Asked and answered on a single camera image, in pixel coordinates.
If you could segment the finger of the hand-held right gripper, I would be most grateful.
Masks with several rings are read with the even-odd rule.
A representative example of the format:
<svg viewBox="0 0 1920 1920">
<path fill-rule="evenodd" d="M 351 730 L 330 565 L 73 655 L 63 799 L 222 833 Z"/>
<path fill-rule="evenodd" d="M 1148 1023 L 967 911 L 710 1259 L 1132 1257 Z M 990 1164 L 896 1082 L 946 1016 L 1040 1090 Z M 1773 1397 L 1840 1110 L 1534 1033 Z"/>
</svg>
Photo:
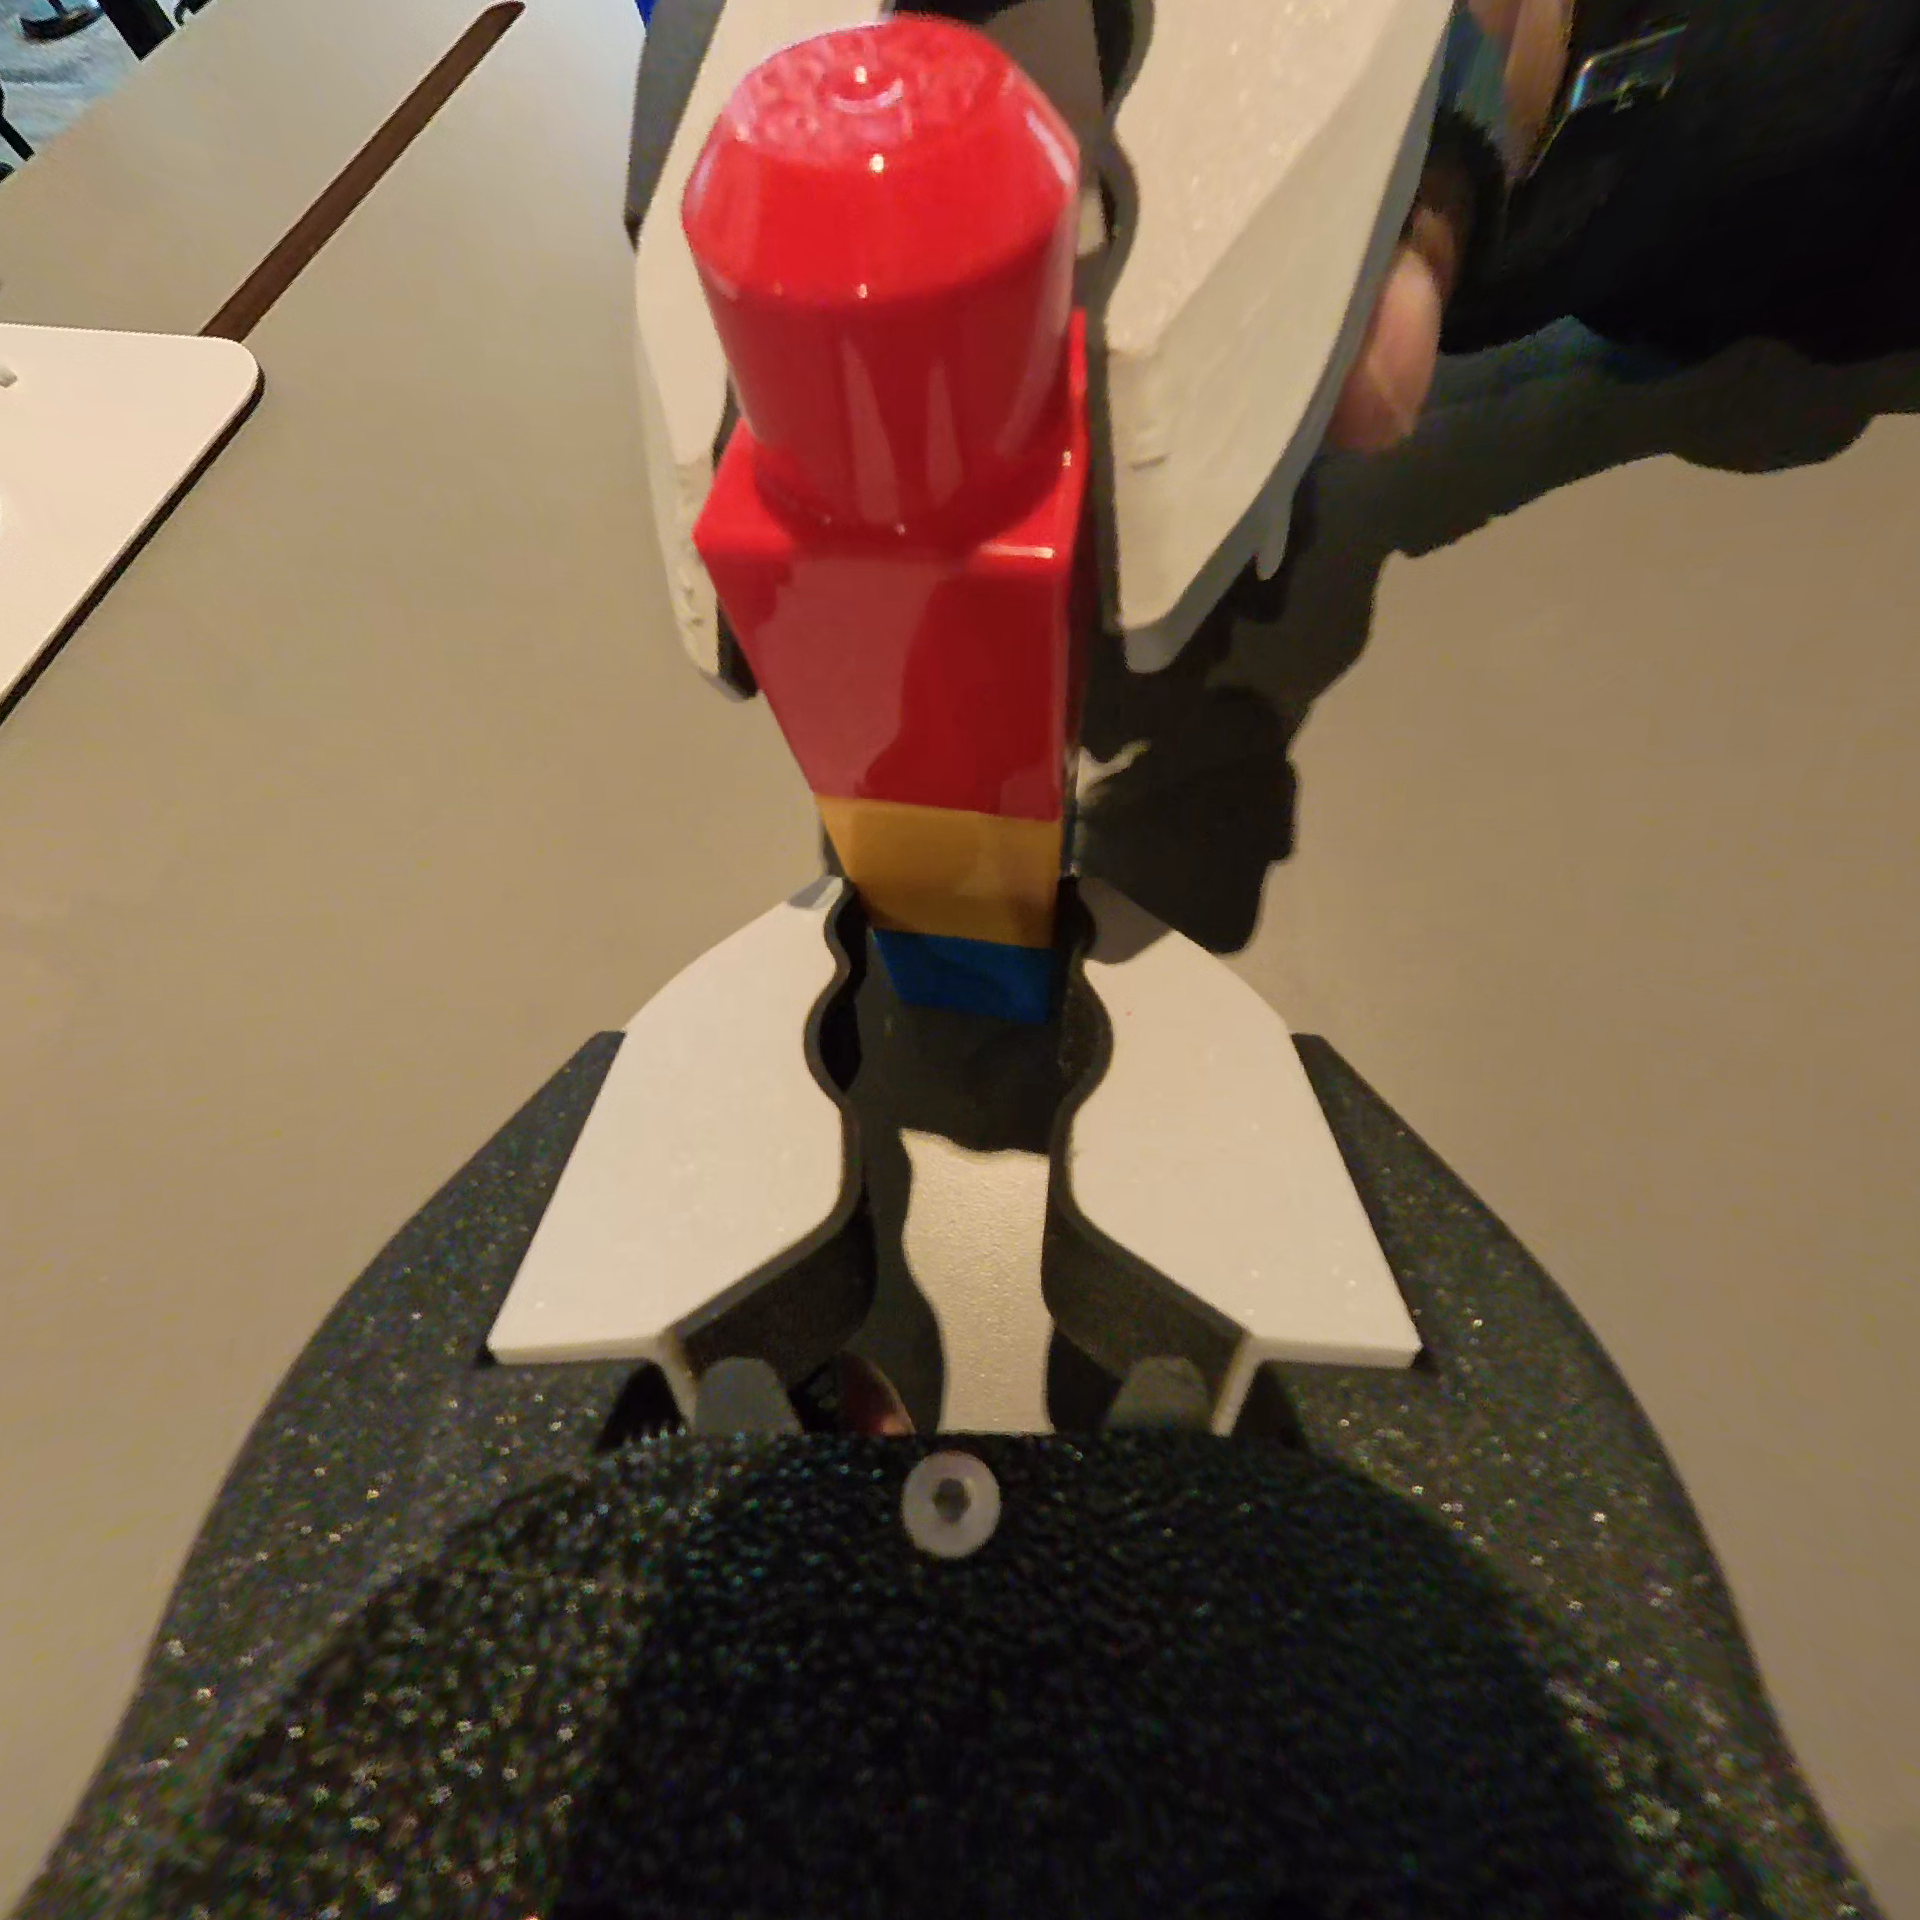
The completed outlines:
<svg viewBox="0 0 1920 1920">
<path fill-rule="evenodd" d="M 1283 556 L 1428 155 L 1443 2 L 1150 4 L 1102 306 L 1107 627 L 1169 668 Z"/>
<path fill-rule="evenodd" d="M 652 531 L 674 632 L 694 671 L 732 701 L 756 678 L 701 563 L 694 525 L 730 426 L 730 382 L 679 227 L 679 197 L 704 132 L 698 104 L 722 2 L 637 4 L 642 45 L 626 169 L 624 229 L 633 252 L 636 393 Z"/>
</svg>

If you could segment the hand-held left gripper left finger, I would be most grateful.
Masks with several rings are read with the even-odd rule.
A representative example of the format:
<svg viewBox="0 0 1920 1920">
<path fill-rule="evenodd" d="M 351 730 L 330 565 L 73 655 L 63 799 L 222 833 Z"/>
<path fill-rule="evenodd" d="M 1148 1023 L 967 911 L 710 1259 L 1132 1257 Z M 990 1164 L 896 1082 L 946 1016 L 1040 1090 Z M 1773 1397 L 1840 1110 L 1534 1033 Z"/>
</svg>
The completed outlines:
<svg viewBox="0 0 1920 1920">
<path fill-rule="evenodd" d="M 865 918 L 820 876 L 667 980 L 615 1052 L 488 1334 L 500 1367 L 801 1389 L 862 1330 L 876 1236 L 852 1090 Z"/>
</svg>

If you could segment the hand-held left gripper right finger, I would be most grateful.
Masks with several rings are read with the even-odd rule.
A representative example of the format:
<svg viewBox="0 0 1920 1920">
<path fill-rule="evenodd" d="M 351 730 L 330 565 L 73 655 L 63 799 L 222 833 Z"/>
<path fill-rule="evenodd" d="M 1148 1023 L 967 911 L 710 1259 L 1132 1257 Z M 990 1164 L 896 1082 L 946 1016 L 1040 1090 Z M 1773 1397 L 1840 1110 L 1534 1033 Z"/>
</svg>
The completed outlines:
<svg viewBox="0 0 1920 1920">
<path fill-rule="evenodd" d="M 1215 1435 L 1269 1364 L 1409 1369 L 1422 1334 L 1283 1016 L 1116 887 L 1085 879 L 1074 903 L 1056 1330 L 1113 1380 L 1186 1363 Z"/>
</svg>

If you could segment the red mega block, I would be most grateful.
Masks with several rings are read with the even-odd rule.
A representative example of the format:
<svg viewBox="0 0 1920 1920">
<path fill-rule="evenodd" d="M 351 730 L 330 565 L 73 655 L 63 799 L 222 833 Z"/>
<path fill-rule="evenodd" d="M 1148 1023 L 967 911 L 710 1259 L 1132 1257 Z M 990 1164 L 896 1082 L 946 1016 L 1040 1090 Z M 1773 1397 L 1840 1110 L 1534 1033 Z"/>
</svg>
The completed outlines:
<svg viewBox="0 0 1920 1920">
<path fill-rule="evenodd" d="M 682 227 L 738 421 L 694 542 L 823 801 L 1053 822 L 1088 483 L 1079 152 L 980 31 L 799 40 Z"/>
</svg>

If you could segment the blue mega block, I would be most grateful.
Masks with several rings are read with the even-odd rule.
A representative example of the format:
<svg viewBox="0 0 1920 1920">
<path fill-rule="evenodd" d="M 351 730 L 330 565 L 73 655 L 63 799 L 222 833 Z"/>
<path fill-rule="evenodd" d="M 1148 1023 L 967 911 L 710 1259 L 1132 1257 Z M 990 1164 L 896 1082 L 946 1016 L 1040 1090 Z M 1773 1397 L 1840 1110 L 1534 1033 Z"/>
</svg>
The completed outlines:
<svg viewBox="0 0 1920 1920">
<path fill-rule="evenodd" d="M 1042 1026 L 1056 998 L 1056 955 L 908 928 L 873 928 L 876 956 L 904 1007 Z"/>
</svg>

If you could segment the yellow mega block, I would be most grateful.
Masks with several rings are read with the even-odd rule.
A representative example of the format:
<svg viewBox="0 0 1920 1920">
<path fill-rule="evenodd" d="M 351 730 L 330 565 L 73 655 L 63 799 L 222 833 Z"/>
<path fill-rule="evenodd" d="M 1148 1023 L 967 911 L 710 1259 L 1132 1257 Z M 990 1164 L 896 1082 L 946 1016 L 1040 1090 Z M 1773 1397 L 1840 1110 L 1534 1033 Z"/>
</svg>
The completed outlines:
<svg viewBox="0 0 1920 1920">
<path fill-rule="evenodd" d="M 838 868 L 877 931 L 1049 948 L 1063 816 L 822 794 L 814 802 Z"/>
</svg>

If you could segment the person's right hand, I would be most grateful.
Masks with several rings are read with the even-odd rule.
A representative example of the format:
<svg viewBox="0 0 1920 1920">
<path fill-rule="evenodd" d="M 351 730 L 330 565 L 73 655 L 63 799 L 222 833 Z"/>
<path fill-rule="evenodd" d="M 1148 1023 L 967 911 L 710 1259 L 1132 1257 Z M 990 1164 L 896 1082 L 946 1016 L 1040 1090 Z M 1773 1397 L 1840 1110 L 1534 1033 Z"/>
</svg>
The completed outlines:
<svg viewBox="0 0 1920 1920">
<path fill-rule="evenodd" d="M 1432 131 L 1327 437 L 1374 455 L 1415 426 L 1475 229 L 1538 165 L 1572 58 L 1572 2 L 1451 4 Z"/>
</svg>

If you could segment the white stand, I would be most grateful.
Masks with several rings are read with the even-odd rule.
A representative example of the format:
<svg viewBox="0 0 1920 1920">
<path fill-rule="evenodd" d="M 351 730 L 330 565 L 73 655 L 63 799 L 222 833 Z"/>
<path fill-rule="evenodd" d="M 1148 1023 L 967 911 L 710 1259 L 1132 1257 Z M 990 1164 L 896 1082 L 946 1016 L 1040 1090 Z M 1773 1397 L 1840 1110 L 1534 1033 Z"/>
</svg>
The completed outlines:
<svg viewBox="0 0 1920 1920">
<path fill-rule="evenodd" d="M 1 709 L 263 389 L 251 351 L 224 339 L 1 324 Z"/>
</svg>

